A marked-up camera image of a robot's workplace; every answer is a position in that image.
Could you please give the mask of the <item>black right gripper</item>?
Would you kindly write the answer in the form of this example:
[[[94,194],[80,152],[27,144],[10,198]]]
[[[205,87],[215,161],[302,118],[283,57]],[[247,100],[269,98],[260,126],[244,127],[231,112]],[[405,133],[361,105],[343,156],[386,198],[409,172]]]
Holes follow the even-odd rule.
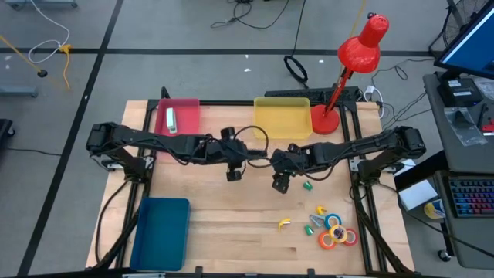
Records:
[[[274,151],[270,160],[275,172],[272,176],[272,187],[278,192],[286,194],[290,178],[299,172],[299,157],[297,154],[287,151]]]

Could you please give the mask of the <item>blue tape roll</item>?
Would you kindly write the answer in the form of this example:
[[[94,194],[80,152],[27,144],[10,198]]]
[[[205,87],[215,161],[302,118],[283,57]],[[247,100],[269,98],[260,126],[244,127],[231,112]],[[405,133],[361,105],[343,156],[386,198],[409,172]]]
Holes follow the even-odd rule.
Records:
[[[341,225],[342,219],[338,214],[331,213],[325,216],[324,225],[327,229],[331,229],[335,225]]]

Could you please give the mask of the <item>white stapler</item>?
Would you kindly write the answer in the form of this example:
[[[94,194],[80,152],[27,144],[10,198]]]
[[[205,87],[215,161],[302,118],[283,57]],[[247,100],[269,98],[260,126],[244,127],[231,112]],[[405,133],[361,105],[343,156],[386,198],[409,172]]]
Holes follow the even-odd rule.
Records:
[[[176,114],[173,107],[166,109],[166,128],[170,134],[176,134],[178,132]]]

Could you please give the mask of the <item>yellow tape roll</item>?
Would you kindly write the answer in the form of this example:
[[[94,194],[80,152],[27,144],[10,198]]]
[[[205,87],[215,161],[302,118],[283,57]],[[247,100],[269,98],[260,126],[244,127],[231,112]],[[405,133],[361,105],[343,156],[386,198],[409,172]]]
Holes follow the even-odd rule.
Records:
[[[333,226],[333,227],[329,230],[329,234],[330,234],[330,236],[333,238],[333,240],[334,240],[334,242],[335,242],[335,243],[343,243],[343,241],[344,241],[344,240],[338,240],[338,239],[336,239],[336,238],[334,237],[334,235],[333,235],[333,231],[334,231],[334,229],[336,229],[336,228],[344,228],[344,227],[343,227],[343,226],[341,226],[341,225],[335,225],[335,226]]]

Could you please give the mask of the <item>orange tape roll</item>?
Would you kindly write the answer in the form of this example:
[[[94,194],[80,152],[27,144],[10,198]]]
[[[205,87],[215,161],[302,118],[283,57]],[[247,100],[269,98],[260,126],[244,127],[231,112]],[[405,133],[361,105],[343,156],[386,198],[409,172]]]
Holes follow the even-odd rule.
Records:
[[[318,236],[318,243],[322,249],[333,249],[336,245],[328,232],[321,232]]]

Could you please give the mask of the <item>yellow plastic bin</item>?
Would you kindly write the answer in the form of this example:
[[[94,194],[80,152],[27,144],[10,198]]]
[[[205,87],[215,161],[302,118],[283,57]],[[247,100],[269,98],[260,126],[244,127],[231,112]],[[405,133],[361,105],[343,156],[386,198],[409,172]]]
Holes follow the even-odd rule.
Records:
[[[257,97],[253,124],[269,139],[304,140],[313,133],[310,101],[305,97]]]

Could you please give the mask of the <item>blue plastic bin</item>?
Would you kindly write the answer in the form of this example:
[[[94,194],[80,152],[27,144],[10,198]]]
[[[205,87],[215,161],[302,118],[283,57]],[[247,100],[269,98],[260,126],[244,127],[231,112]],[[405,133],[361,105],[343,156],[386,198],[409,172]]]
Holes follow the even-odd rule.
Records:
[[[178,271],[187,252],[191,203],[186,198],[146,197],[140,204],[130,268]]]

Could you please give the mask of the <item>red desk lamp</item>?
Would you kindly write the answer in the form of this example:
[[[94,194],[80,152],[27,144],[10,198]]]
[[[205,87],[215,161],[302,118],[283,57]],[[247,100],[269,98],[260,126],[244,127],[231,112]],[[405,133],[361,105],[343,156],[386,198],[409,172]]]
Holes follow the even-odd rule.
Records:
[[[340,115],[335,111],[335,106],[347,81],[354,73],[371,73],[376,70],[381,58],[379,44],[389,27],[390,22],[387,17],[372,15],[361,33],[350,37],[337,50],[343,72],[328,104],[320,104],[311,108],[313,132],[331,134],[338,128]]]

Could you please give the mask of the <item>white box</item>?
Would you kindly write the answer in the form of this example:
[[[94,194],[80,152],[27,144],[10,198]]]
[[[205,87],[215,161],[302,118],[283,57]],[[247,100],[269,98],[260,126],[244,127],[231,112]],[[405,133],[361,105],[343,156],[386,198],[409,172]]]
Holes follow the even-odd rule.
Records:
[[[429,181],[420,181],[409,188],[401,190],[398,195],[406,211],[414,209],[423,203],[436,198],[438,193]]]

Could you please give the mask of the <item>grey desk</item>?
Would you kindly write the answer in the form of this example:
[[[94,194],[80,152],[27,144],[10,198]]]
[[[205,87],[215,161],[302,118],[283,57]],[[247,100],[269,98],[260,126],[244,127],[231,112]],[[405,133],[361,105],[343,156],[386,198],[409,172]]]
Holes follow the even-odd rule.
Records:
[[[494,175],[494,135],[486,137],[486,144],[464,146],[444,114],[445,106],[437,90],[440,85],[438,77],[435,74],[426,74],[423,82],[448,168],[458,173]]]

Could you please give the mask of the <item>clear plastic bag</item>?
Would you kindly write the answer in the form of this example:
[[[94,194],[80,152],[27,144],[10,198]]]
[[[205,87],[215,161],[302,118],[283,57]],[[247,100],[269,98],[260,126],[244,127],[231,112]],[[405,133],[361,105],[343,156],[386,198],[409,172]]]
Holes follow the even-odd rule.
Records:
[[[446,107],[444,114],[451,129],[464,147],[488,143],[466,107]]]

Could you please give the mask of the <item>small black computer box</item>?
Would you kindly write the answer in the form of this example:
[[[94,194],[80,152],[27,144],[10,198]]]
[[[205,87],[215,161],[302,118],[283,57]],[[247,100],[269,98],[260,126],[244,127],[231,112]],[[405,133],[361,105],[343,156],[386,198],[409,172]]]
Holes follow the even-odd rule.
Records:
[[[443,80],[438,92],[446,107],[473,107],[483,101],[483,95],[470,78]]]

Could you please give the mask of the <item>backlit keyboard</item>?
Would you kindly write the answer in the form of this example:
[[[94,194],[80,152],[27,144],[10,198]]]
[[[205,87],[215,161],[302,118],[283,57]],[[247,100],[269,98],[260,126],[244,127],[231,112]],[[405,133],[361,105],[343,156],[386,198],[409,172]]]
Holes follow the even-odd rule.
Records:
[[[494,179],[449,178],[446,191],[457,218],[494,218]]]

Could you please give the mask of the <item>computer monitor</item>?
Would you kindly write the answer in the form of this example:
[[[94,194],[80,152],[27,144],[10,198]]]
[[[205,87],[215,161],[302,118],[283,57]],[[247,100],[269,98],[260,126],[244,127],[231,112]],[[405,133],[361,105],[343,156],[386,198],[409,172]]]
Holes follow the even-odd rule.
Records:
[[[445,34],[447,45],[435,65],[494,80],[494,0],[459,0],[452,15],[462,24]]]

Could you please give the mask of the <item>black floor fan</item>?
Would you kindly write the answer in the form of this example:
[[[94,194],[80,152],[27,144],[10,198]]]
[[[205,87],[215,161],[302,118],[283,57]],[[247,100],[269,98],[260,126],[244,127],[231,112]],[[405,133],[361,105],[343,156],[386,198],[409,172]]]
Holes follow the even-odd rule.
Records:
[[[442,23],[442,28],[436,38],[429,44],[428,52],[438,58],[440,50],[434,50],[434,45],[441,42],[446,49],[454,38],[464,31],[467,25],[480,13],[480,10],[490,0],[446,0],[446,17]]]

